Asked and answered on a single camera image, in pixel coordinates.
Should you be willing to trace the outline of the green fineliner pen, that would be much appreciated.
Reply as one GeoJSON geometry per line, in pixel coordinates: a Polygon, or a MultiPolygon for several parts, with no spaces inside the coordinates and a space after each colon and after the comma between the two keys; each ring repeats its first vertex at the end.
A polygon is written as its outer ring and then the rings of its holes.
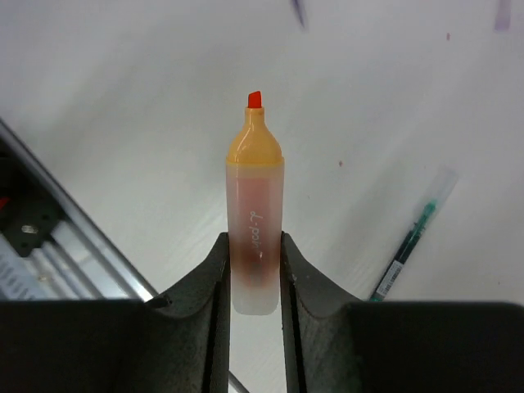
{"type": "Polygon", "coordinates": [[[435,214],[436,207],[437,201],[435,199],[430,200],[423,207],[421,214],[404,237],[399,249],[396,251],[392,261],[388,264],[384,274],[369,297],[370,301],[380,302],[386,298],[409,256],[413,252],[414,247],[418,244],[431,217],[435,214]]]}

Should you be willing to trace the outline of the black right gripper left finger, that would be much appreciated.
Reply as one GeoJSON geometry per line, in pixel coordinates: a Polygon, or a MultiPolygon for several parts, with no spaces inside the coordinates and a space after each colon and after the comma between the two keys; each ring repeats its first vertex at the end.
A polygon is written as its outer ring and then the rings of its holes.
{"type": "Polygon", "coordinates": [[[149,301],[1,304],[4,392],[225,392],[228,236],[149,301]]]}

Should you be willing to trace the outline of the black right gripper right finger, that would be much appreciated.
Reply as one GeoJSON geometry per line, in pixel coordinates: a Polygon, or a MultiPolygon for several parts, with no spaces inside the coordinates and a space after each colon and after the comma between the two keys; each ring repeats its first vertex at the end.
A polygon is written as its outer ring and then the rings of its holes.
{"type": "Polygon", "coordinates": [[[523,308],[508,302],[362,301],[281,238],[290,392],[520,392],[523,308]]]}

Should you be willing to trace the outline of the orange highlighter marker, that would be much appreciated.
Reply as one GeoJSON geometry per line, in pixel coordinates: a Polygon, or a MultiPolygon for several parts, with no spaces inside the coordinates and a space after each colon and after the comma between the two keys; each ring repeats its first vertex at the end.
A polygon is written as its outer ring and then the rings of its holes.
{"type": "Polygon", "coordinates": [[[265,123],[262,94],[248,94],[242,130],[226,155],[233,307],[268,315],[279,298],[285,160],[265,123]]]}

